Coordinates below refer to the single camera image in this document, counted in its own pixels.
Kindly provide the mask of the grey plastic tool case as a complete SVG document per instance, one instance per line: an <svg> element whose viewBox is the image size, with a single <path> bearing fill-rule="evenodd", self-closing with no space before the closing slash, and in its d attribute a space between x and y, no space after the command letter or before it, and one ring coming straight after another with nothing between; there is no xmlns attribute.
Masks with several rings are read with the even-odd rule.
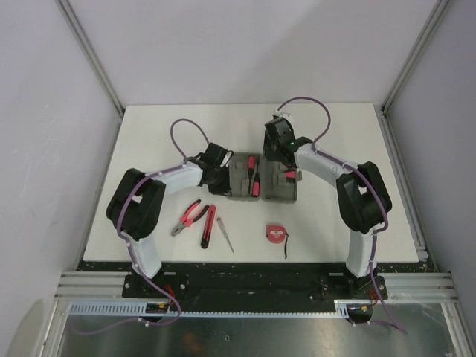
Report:
<svg viewBox="0 0 476 357"><path fill-rule="evenodd" d="M248 179L248 157L256 158L254 174ZM298 200L298 182L294 184L285 181L285 172L296 170L279 162L268 161L258 152L235 152L228 165L230 174L231 191L229 199L240 201L276 202L294 204ZM260 180L260 195L252 196L254 180Z"/></svg>

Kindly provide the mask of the pink handle bit screwdriver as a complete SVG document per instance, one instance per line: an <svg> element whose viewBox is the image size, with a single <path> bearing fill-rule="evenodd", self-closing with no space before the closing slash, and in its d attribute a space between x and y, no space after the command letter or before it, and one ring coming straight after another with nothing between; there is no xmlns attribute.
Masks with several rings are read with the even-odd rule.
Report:
<svg viewBox="0 0 476 357"><path fill-rule="evenodd" d="M248 163L247 163L247 174L248 174L249 180L251 180L253 177L255 164L256 164L256 158L253 155L250 155L248 157Z"/></svg>

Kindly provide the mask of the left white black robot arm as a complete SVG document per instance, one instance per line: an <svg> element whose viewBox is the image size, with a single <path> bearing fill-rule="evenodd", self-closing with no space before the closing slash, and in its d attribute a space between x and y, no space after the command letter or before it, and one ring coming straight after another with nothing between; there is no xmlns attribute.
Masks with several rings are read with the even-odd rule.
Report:
<svg viewBox="0 0 476 357"><path fill-rule="evenodd" d="M141 275L138 288L146 296L156 297L164 288L164 278L157 274L162 260L152 238L164 198L191 187L220 188L227 180L233 156L233 151L210 143L204 152L177 166L154 173L130 168L124 173L106 217L126 242L132 268Z"/></svg>

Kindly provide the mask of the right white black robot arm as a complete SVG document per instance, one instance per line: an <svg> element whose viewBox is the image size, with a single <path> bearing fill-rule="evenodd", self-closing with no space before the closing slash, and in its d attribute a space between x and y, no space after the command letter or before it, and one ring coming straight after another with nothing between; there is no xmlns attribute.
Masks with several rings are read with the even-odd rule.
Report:
<svg viewBox="0 0 476 357"><path fill-rule="evenodd" d="M379 168L371 161L350 164L318 149L309 138L296 138L290 122L274 117L265 124L263 154L288 168L307 171L336 189L339 213L350 230L342 275L344 292L361 298L375 283L376 244L388 228L393 207Z"/></svg>

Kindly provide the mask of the small pink handle screwdriver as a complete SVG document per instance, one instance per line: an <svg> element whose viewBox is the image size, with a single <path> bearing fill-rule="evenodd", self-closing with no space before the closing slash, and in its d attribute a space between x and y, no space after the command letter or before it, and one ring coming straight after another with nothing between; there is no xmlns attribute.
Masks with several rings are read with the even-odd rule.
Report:
<svg viewBox="0 0 476 357"><path fill-rule="evenodd" d="M253 187L252 187L252 196L258 197L260 195L260 180L254 180Z"/></svg>

